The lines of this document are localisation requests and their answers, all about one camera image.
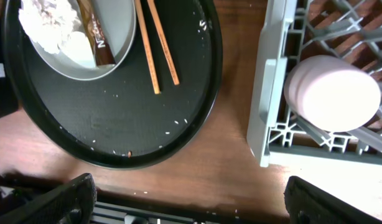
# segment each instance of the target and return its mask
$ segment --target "brown wooden countertop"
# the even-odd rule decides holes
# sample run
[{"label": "brown wooden countertop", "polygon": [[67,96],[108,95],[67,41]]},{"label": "brown wooden countertop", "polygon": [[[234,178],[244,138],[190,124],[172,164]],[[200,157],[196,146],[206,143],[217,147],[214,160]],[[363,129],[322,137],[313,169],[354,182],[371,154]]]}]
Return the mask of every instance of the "brown wooden countertop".
[{"label": "brown wooden countertop", "polygon": [[101,190],[135,200],[272,223],[287,222],[283,192],[287,179],[298,175],[382,219],[382,167],[258,165],[245,136],[267,2],[215,0],[215,5],[223,35],[223,83],[206,124],[186,148],[145,169],[108,170],[68,155],[20,110],[0,119],[0,174],[65,182],[89,172]]}]

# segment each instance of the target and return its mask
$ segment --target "black tray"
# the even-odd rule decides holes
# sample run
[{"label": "black tray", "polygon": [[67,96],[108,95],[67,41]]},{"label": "black tray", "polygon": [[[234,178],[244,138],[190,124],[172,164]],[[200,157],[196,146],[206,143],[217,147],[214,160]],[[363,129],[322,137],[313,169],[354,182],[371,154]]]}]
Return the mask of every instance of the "black tray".
[{"label": "black tray", "polygon": [[152,89],[139,29],[117,70],[76,81],[53,71],[34,50],[18,21],[20,1],[6,3],[5,61],[24,109],[52,141],[98,166],[134,169],[167,159],[201,128],[220,86],[222,42],[212,0],[156,1],[179,86],[172,83],[145,0],[142,6],[160,95]]}]

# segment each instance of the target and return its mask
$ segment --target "dish rack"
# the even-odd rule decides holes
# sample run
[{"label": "dish rack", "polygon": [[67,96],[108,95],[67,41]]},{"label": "dish rack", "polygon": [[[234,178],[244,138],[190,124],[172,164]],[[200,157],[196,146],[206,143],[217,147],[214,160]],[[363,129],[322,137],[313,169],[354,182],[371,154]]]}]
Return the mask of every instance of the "dish rack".
[{"label": "dish rack", "polygon": [[[382,91],[382,13],[372,15],[367,10],[382,9],[382,0],[316,1],[268,1],[259,40],[248,144],[262,167],[322,159],[382,165],[382,99],[373,120],[348,133],[318,129],[286,105],[282,88],[287,73],[301,60],[318,54],[356,65],[379,81]],[[370,61],[356,59],[358,54]],[[354,135],[364,135],[367,140]]]}]

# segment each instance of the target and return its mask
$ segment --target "wooden stick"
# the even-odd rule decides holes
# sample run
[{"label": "wooden stick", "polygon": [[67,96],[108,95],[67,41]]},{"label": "wooden stick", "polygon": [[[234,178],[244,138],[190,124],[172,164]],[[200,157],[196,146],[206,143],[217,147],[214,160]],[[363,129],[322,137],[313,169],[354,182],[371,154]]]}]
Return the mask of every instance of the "wooden stick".
[{"label": "wooden stick", "polygon": [[155,7],[155,2],[154,0],[147,0],[147,2],[148,2],[149,10],[151,11],[151,14],[152,14],[152,18],[155,23],[155,28],[158,32],[159,40],[161,40],[162,48],[164,49],[165,58],[169,66],[170,73],[172,74],[173,82],[175,85],[178,85],[180,83],[179,78],[177,76],[176,68],[174,67],[169,46],[167,45],[167,42],[166,42],[166,37],[164,34],[164,30],[162,28],[161,20],[159,19],[159,15]]},{"label": "wooden stick", "polygon": [[134,2],[136,3],[137,18],[139,20],[142,42],[144,43],[144,49],[146,51],[149,73],[151,75],[152,85],[154,86],[154,93],[160,94],[161,91],[159,90],[158,78],[156,77],[154,59],[152,58],[151,46],[149,45],[147,27],[146,22],[144,21],[144,14],[142,13],[141,2],[140,0],[135,0]]}]

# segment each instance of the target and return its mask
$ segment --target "white cup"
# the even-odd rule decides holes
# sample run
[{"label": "white cup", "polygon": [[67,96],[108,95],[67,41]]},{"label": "white cup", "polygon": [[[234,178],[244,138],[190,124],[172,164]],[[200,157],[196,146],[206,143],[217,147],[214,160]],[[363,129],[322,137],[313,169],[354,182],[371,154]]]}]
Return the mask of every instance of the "white cup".
[{"label": "white cup", "polygon": [[350,131],[368,122],[380,105],[377,82],[335,57],[319,55],[299,63],[284,85],[288,105],[314,126]]}]

